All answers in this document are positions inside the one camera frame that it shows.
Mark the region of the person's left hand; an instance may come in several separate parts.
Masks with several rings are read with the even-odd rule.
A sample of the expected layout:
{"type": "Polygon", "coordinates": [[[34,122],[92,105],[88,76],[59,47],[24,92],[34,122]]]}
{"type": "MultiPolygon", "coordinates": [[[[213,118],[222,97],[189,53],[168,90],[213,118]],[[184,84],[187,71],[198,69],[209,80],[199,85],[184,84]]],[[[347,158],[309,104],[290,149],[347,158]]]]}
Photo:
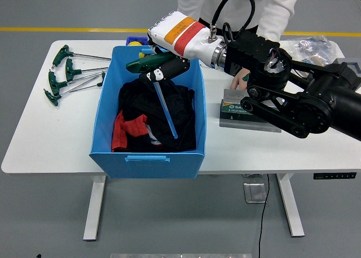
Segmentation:
{"type": "Polygon", "coordinates": [[[232,90],[246,90],[247,89],[247,81],[244,80],[246,75],[250,73],[249,70],[242,68],[234,77],[230,86],[232,90]]]}

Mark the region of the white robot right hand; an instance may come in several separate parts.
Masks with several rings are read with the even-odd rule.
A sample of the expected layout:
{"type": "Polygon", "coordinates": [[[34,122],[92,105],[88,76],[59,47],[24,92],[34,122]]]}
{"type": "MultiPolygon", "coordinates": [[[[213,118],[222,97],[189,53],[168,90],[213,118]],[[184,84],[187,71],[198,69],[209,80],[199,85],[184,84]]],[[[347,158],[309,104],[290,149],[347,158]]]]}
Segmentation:
{"type": "Polygon", "coordinates": [[[188,71],[192,59],[213,68],[215,50],[222,40],[199,21],[171,12],[148,30],[148,45],[155,54],[139,60],[139,79],[152,83],[170,80],[188,71]]]}

